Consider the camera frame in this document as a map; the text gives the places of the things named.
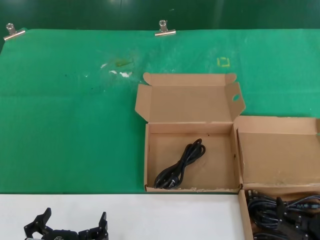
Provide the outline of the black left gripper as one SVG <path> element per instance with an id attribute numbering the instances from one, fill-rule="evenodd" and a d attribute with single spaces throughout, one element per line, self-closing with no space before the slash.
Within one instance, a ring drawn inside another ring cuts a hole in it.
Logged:
<path id="1" fill-rule="evenodd" d="M 52 215 L 52 210 L 48 207 L 43 214 L 24 227 L 26 238 L 34 239 L 33 233 L 41 234 L 40 240 L 108 240 L 107 213 L 104 211 L 99 220 L 98 226 L 80 231 L 53 230 L 47 226 L 47 222 Z"/>

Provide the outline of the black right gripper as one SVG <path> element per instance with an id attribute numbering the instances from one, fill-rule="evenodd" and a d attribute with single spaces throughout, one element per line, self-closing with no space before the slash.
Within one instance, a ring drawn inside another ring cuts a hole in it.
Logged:
<path id="1" fill-rule="evenodd" d="M 287 208 L 284 201 L 276 198 L 276 216 L 278 230 L 286 235 L 289 240 L 319 240 L 320 217 L 302 217 L 287 220 Z"/>

